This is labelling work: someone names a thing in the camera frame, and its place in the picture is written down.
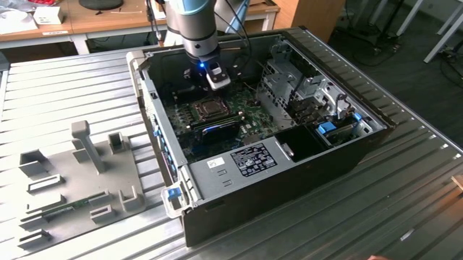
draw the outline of blue tab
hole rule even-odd
[[[167,192],[168,192],[168,197],[167,197],[168,200],[172,200],[181,196],[180,188],[171,188]]]
[[[327,132],[335,130],[336,127],[334,126],[332,122],[326,122],[319,125],[319,131],[322,134],[326,134]]]
[[[354,118],[356,121],[360,121],[362,115],[359,113],[354,113]]]

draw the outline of warning label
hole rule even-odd
[[[257,144],[236,153],[232,153],[231,157],[233,158],[236,166],[245,177],[276,166],[273,157],[268,153],[268,150],[263,144]]]

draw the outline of aluminum extrusion table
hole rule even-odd
[[[61,134],[76,118],[89,121],[92,140],[112,131],[131,137],[148,209],[25,259],[463,258],[462,190],[451,181],[462,173],[462,150],[307,31],[290,33],[399,122],[354,171],[187,248],[181,224],[165,216],[159,197],[163,182],[132,94],[127,50],[16,63],[0,87],[1,258],[24,254],[13,239],[12,212],[24,181],[15,154],[71,149]]]

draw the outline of floor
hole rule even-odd
[[[347,0],[348,8],[355,10],[359,1]],[[391,1],[383,12],[378,26],[383,27],[384,20],[391,13],[394,1]],[[410,9],[400,9],[391,31],[396,32]],[[408,30],[402,36],[402,44],[396,54],[376,67],[359,64],[354,54],[362,62],[372,64],[382,57],[372,56],[371,46],[348,36],[346,33],[335,32],[330,45],[352,63],[367,73],[367,75],[403,101],[403,103],[427,120],[454,142],[463,146],[463,80],[443,63],[442,69],[462,87],[456,86],[442,74],[440,58],[436,57],[430,64],[423,59],[439,41],[438,32],[443,22],[419,13],[411,23]],[[448,45],[455,45],[463,39],[462,34],[455,34]]]

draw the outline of white device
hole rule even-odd
[[[37,24],[61,24],[63,12],[59,6],[41,6],[36,8],[33,19]]]

